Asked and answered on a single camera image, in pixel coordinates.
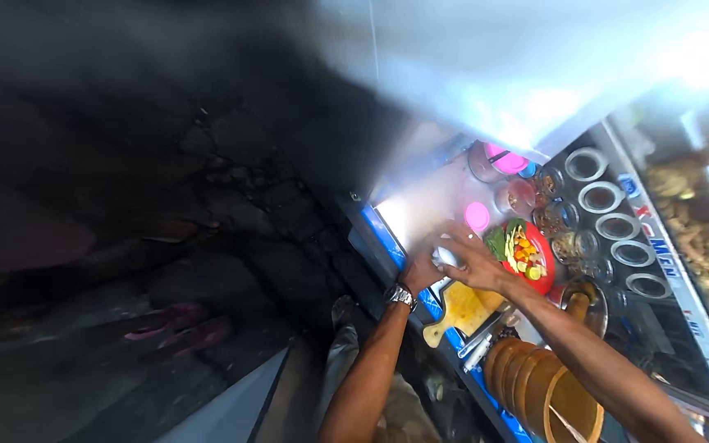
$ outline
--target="white container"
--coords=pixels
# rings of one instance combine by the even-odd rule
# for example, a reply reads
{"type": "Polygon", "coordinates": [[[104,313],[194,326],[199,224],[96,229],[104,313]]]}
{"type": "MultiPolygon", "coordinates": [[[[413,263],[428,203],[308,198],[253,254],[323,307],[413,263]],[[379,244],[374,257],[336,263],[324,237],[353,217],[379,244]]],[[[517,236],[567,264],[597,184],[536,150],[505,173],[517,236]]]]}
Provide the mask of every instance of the white container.
{"type": "Polygon", "coordinates": [[[565,172],[574,180],[593,181],[606,172],[609,160],[594,147],[582,147],[565,159],[565,172]]]}
{"type": "Polygon", "coordinates": [[[612,212],[620,206],[625,192],[609,181],[596,181],[579,192],[579,206],[593,214],[612,212]]]}
{"type": "Polygon", "coordinates": [[[625,286],[649,299],[664,299],[672,295],[669,283],[653,274],[632,274],[625,279],[625,286]]]}
{"type": "Polygon", "coordinates": [[[631,240],[640,230],[639,220],[621,212],[602,215],[596,220],[596,232],[609,240],[631,240]]]}
{"type": "Polygon", "coordinates": [[[629,267],[646,267],[655,262],[655,251],[647,244],[636,240],[622,240],[611,246],[611,256],[629,267]]]}

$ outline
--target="yellow cutting board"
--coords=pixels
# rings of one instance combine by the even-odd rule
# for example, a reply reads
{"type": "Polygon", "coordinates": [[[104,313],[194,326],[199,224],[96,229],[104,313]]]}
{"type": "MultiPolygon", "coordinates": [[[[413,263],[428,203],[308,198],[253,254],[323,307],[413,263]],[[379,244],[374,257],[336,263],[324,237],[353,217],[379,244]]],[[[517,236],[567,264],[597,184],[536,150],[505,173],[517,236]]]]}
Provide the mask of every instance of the yellow cutting board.
{"type": "Polygon", "coordinates": [[[467,336],[471,336],[504,300],[496,292],[475,291],[460,281],[446,287],[442,291],[442,297],[445,304],[442,317],[438,322],[423,328],[423,338],[430,347],[438,347],[439,341],[450,327],[458,328],[467,336]]]}

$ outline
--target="green leaf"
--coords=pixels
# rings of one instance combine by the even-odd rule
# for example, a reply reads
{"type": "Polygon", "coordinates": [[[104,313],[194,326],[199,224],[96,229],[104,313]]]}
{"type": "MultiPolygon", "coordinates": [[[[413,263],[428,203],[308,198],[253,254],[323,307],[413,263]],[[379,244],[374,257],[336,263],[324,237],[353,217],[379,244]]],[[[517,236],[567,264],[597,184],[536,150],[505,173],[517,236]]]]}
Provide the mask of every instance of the green leaf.
{"type": "Polygon", "coordinates": [[[517,226],[521,227],[521,230],[524,231],[525,233],[527,232],[527,220],[524,218],[518,218],[518,217],[513,217],[507,222],[507,227],[505,228],[505,232],[510,234],[513,232],[514,229],[516,229],[517,226]]]}
{"type": "Polygon", "coordinates": [[[495,226],[483,239],[488,249],[492,251],[494,257],[499,261],[507,260],[505,256],[505,230],[501,226],[495,226]]]}

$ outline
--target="lime slice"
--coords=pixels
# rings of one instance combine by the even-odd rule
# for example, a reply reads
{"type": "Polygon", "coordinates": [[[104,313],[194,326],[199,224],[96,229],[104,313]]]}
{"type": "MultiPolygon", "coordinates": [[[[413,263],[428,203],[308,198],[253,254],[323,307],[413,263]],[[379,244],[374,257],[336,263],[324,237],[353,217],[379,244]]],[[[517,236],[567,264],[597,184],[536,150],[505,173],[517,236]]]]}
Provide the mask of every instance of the lime slice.
{"type": "Polygon", "coordinates": [[[540,278],[540,269],[537,267],[527,268],[527,272],[524,273],[524,276],[530,280],[538,280],[540,278]]]}

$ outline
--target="metal watch strap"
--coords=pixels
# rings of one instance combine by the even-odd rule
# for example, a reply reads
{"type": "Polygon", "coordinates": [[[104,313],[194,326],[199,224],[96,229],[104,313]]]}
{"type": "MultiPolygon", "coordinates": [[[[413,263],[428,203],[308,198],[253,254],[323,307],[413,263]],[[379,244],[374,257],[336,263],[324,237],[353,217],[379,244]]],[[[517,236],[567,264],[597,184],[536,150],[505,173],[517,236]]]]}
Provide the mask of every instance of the metal watch strap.
{"type": "Polygon", "coordinates": [[[385,295],[388,297],[388,303],[401,302],[409,306],[409,312],[414,311],[414,308],[418,305],[418,300],[412,297],[412,292],[409,291],[409,288],[400,283],[389,287],[385,295]]]}

